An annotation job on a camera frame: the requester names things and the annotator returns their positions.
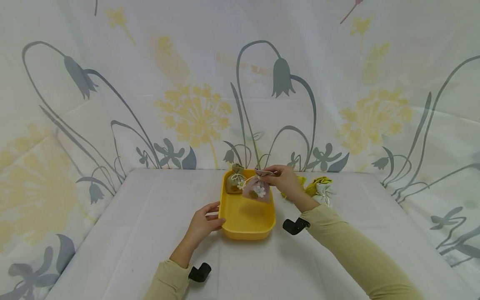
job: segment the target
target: yellow tray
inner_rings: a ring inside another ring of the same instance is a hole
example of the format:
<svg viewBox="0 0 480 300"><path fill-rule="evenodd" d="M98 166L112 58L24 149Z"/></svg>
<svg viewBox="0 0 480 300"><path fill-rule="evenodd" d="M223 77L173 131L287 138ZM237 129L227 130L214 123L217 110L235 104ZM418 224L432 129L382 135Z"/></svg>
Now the yellow tray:
<svg viewBox="0 0 480 300"><path fill-rule="evenodd" d="M233 240L263 240L276 222L272 192L269 203L244 198L241 193L227 194L225 184L232 173L230 170L223 176L218 214L227 221L222 226L222 232ZM254 176L255 170L245 170L244 175L246 178Z"/></svg>

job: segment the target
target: black clamp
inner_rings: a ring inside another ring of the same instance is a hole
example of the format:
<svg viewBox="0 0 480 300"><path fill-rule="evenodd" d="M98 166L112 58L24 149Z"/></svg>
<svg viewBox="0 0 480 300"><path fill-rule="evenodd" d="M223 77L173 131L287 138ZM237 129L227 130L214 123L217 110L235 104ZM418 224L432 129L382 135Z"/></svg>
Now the black clamp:
<svg viewBox="0 0 480 300"><path fill-rule="evenodd" d="M285 229L291 235L297 235L304 228L308 228L308 227L310 227L310 223L305 221L302 218L298 218L295 223L290 219L286 219L283 222L283 229Z"/></svg>
<svg viewBox="0 0 480 300"><path fill-rule="evenodd" d="M190 274L188 274L188 278L195 282L204 282L208 274L210 274L210 271L212 271L212 268L207 263L203 263L200 269L193 267Z"/></svg>

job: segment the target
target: yellow pouch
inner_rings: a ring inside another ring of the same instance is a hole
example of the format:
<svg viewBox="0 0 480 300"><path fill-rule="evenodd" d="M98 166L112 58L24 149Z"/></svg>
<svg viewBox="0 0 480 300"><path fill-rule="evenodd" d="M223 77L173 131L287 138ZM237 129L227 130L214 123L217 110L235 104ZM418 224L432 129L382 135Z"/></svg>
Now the yellow pouch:
<svg viewBox="0 0 480 300"><path fill-rule="evenodd" d="M306 188L305 188L305 192L307 193L307 195L309 195L310 197L313 197L317 194L317 183L321 183L321 184L329 184L329 183L332 183L333 180L331 180L330 178L326 177L326 176L322 176L322 177L319 177L317 179L314 179L312 181L312 183L310 183Z"/></svg>
<svg viewBox="0 0 480 300"><path fill-rule="evenodd" d="M302 176L297 176L297 179L298 179L298 181L299 181L299 183L301 184L302 187L305 184L305 182L307 181L307 179L305 177L302 177ZM285 199L287 198L287 195L285 195L284 193L281 193L281 194L282 194L282 197L284 197Z"/></svg>

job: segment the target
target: floral curtain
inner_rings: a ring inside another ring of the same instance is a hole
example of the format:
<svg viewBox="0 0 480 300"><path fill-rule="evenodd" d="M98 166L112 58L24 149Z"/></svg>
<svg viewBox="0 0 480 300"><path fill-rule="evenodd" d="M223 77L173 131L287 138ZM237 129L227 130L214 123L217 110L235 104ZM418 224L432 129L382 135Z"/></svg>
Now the floral curtain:
<svg viewBox="0 0 480 300"><path fill-rule="evenodd" d="M480 296L475 0L10 1L0 300L43 299L133 168L374 173Z"/></svg>

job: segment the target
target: ribbon bow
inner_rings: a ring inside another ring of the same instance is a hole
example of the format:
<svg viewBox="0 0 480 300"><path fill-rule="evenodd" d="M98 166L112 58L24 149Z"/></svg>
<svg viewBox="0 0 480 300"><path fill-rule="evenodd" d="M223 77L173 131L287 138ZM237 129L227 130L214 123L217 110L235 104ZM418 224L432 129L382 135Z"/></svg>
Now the ribbon bow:
<svg viewBox="0 0 480 300"><path fill-rule="evenodd" d="M245 176L239 174L239 173L235 173L232 175L232 177L230 177L232 180L245 180Z"/></svg>

